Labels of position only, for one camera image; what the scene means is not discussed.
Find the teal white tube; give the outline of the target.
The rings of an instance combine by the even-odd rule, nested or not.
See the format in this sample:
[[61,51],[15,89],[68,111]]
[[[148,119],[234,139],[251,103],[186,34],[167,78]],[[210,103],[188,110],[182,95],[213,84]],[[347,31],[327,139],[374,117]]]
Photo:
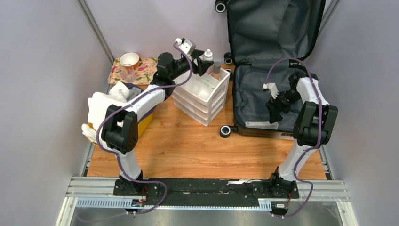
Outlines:
[[207,49],[204,54],[202,55],[202,60],[206,62],[214,63],[214,55],[210,49]]

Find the small brown box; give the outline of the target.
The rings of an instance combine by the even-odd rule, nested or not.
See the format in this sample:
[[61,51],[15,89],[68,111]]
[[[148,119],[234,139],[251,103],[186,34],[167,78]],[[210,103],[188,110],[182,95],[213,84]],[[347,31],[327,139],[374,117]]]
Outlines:
[[217,80],[220,80],[220,70],[221,70],[221,62],[215,62],[213,65],[212,76]]

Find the white plastic drawer organizer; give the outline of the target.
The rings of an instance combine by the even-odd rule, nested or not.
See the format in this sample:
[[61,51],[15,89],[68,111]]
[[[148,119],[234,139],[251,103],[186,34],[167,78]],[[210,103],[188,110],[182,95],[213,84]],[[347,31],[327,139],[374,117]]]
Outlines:
[[226,104],[230,71],[220,69],[218,77],[193,74],[190,80],[176,87],[174,104],[204,126],[208,126]]

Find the grey garment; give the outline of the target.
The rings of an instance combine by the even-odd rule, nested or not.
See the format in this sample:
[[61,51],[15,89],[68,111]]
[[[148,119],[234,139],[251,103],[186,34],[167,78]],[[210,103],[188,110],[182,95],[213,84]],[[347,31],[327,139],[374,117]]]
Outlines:
[[129,90],[129,94],[126,98],[126,100],[129,102],[131,100],[133,100],[134,98],[136,98],[138,95],[140,95],[142,93],[142,89],[139,87],[133,87],[132,89]]

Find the white black space suitcase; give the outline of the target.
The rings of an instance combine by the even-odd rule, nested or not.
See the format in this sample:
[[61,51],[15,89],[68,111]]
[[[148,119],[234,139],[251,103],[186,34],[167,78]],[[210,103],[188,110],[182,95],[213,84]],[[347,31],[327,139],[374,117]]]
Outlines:
[[299,100],[282,113],[277,130],[245,127],[247,121],[268,121],[266,103],[271,94],[264,83],[280,92],[290,89],[289,77],[306,73],[299,61],[313,51],[323,18],[323,0],[217,0],[215,10],[227,14],[230,51],[226,63],[234,64],[231,129],[242,136],[291,139],[302,108]]

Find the yellow plastic basket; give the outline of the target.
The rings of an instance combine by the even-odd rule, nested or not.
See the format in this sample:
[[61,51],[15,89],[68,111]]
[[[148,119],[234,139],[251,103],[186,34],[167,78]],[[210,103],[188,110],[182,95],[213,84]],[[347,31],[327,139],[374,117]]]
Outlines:
[[[149,114],[148,116],[145,116],[138,124],[138,136],[140,137],[146,128],[149,126],[153,119],[153,113]],[[87,123],[83,124],[81,126],[82,129],[82,134],[86,137],[87,140],[89,140],[91,143],[94,145],[98,146],[96,142],[96,130],[93,128],[92,123]]]

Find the white towel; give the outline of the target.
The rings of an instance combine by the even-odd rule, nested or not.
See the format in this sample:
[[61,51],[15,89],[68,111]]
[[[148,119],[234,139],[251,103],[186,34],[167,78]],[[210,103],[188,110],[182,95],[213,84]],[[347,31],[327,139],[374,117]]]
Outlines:
[[126,84],[118,81],[111,89],[109,94],[95,92],[92,97],[88,98],[88,120],[92,123],[93,128],[97,131],[100,124],[106,118],[107,108],[111,105],[122,106],[127,103],[129,90]]

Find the white box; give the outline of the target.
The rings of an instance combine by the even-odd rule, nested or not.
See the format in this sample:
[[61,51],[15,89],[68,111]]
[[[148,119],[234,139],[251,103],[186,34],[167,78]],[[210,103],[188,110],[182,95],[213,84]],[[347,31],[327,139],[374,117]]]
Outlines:
[[279,127],[278,122],[270,123],[268,121],[247,121],[245,127],[253,129],[271,129],[277,130]]

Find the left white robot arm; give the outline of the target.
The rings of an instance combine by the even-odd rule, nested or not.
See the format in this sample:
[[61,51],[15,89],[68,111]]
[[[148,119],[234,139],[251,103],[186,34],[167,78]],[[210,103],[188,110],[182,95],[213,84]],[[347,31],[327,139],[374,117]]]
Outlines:
[[107,108],[96,139],[101,149],[117,158],[120,176],[115,182],[114,195],[139,195],[150,184],[150,181],[143,180],[143,172],[136,160],[138,124],[150,110],[172,95],[177,87],[176,78],[186,72],[199,76],[206,73],[214,61],[205,60],[203,54],[197,49],[189,55],[182,52],[180,59],[174,59],[168,52],[160,54],[157,71],[147,89],[123,106],[110,105]]

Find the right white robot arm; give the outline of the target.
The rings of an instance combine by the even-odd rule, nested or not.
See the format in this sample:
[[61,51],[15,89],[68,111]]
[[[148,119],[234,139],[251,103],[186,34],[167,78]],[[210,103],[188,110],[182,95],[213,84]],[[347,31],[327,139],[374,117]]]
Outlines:
[[288,113],[293,103],[299,100],[303,103],[293,127],[293,147],[271,174],[268,184],[269,194],[276,198],[292,196],[299,172],[307,159],[328,143],[338,115],[337,107],[323,97],[315,74],[296,72],[289,77],[289,84],[290,89],[283,92],[278,91],[275,83],[263,85],[263,90],[271,94],[266,103],[270,123],[282,121],[281,114]]

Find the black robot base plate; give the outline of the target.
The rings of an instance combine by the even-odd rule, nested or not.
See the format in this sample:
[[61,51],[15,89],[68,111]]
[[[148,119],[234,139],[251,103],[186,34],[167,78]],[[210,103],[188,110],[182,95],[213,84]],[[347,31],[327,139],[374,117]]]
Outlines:
[[269,179],[149,178],[133,182],[119,177],[113,195],[138,196],[144,198],[146,206],[206,208],[259,207],[260,199],[289,202],[299,198],[297,184],[289,198],[272,197],[268,192],[269,184]]

